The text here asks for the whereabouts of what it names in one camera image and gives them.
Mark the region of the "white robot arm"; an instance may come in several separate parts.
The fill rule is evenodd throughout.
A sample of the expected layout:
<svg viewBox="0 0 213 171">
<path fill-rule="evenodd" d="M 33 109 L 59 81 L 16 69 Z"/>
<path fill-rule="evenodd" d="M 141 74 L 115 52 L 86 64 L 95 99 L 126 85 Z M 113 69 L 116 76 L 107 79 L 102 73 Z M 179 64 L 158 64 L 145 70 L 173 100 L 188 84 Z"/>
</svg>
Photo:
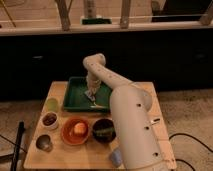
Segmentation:
<svg viewBox="0 0 213 171">
<path fill-rule="evenodd" d="M 105 64 L 101 53 L 83 59 L 87 69 L 85 95 L 96 104 L 95 94 L 101 83 L 112 89 L 110 112 L 124 167 L 128 171 L 169 171 L 148 116 L 151 95 L 133 81 L 107 69 Z"/>
</svg>

